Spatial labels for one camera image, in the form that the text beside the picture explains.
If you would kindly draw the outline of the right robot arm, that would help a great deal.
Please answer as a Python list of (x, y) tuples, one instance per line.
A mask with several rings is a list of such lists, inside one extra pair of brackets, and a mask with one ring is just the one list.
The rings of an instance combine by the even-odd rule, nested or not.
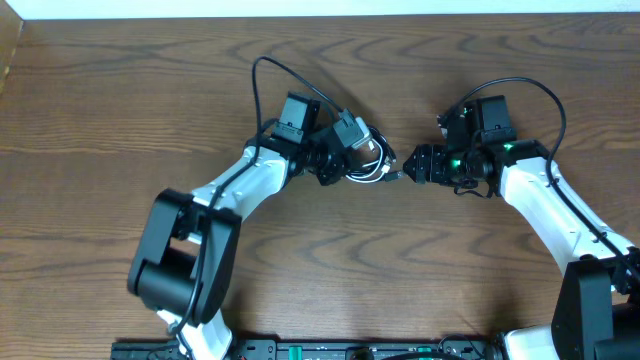
[(524, 217), (563, 275), (551, 323), (501, 334), (488, 358), (638, 358), (638, 247), (572, 190), (539, 141), (517, 138), (504, 97), (467, 101), (438, 125), (445, 144), (417, 146), (405, 174), (458, 195), (486, 183)]

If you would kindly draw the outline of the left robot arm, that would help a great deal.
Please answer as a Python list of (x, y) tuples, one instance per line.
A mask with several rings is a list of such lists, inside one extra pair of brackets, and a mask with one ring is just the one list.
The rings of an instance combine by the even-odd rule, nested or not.
[(354, 150), (369, 143), (363, 119), (348, 109), (317, 125), (321, 103), (289, 94), (281, 115), (259, 125), (241, 158), (189, 193), (154, 200), (127, 288), (169, 326), (189, 359), (221, 359), (232, 333), (220, 307), (229, 288), (242, 222), (268, 197), (308, 171), (321, 185), (339, 181)]

